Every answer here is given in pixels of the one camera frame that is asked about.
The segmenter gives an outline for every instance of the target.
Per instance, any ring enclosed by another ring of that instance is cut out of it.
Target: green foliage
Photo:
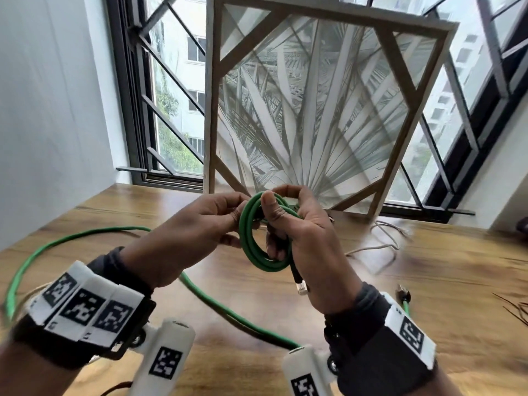
[[[163,80],[163,86],[158,86],[156,83],[156,102],[162,113],[168,117],[173,118],[178,115],[178,100],[167,90],[165,80]],[[181,140],[172,133],[161,119],[156,117],[156,121],[158,125],[159,153],[168,159],[178,171],[202,174],[203,164],[196,159],[193,153],[184,146]],[[189,139],[188,133],[183,133],[183,136]]]

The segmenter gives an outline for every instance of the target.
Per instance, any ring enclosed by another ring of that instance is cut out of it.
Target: wrist-mounted device
[[[87,266],[73,263],[31,301],[13,328],[13,340],[70,370],[95,355],[120,359],[156,306],[152,289],[123,265],[121,249]]]
[[[436,375],[435,343],[388,295],[363,284],[355,305],[325,316],[329,351],[292,350],[282,369],[294,396],[402,396]]]

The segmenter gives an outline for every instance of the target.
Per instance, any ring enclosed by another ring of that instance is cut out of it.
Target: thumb
[[[221,234],[238,231],[238,222],[247,203],[247,200],[244,200],[230,213],[217,217],[220,222],[219,231]]]
[[[264,192],[260,197],[260,202],[262,204],[262,212],[264,212],[264,217],[266,217],[268,223],[275,229],[286,232],[290,238],[294,239],[299,224],[303,220],[284,211],[277,203],[275,194],[271,191]]]

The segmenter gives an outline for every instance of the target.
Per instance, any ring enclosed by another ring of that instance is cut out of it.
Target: forearm
[[[447,374],[438,367],[436,376],[425,386],[409,393],[409,396],[462,396],[462,393]]]
[[[22,343],[7,340],[0,345],[2,396],[60,396],[79,371],[55,366]]]

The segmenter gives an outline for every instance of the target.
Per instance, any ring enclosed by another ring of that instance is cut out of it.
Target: white cable
[[[404,229],[401,229],[400,227],[396,226],[396,225],[393,225],[389,222],[385,222],[385,221],[380,221],[380,220],[376,220],[374,221],[373,225],[370,227],[370,231],[372,232],[372,230],[375,228],[375,227],[378,227],[379,229],[382,230],[382,232],[387,235],[389,237],[390,240],[392,240],[392,243],[384,243],[384,244],[381,244],[379,246],[368,246],[368,247],[362,247],[360,249],[354,249],[354,250],[351,250],[351,251],[348,251],[345,253],[346,256],[350,256],[351,254],[354,254],[354,253],[358,253],[360,251],[364,251],[364,250],[376,250],[376,249],[385,249],[387,247],[390,247],[390,248],[393,248],[394,250],[399,250],[400,249],[400,245],[399,243],[396,241],[396,239],[394,239],[391,234],[389,232],[387,232],[385,230],[385,228],[383,228],[384,226],[389,226],[391,228],[394,228],[396,229],[399,233],[402,234],[402,236],[404,238],[408,238],[409,237],[409,233],[404,230]]]

